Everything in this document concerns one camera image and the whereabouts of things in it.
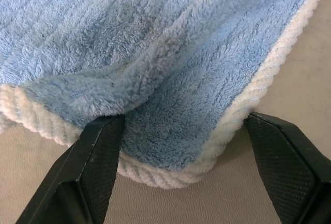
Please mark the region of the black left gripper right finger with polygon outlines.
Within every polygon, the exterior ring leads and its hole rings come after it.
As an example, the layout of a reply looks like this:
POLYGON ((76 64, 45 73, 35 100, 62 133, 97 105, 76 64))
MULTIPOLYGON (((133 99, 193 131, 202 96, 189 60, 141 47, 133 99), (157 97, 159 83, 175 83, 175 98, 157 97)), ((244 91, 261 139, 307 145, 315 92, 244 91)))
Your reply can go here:
POLYGON ((290 122, 252 112, 245 124, 281 223, 330 223, 330 160, 290 122))

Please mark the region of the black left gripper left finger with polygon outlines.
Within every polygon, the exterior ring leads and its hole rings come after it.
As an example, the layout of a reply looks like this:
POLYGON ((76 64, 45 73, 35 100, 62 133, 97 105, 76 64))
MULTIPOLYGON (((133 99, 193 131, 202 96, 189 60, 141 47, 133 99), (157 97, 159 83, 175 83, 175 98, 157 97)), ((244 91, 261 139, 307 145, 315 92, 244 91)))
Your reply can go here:
POLYGON ((52 165, 17 223, 104 223, 124 115, 95 119, 52 165))

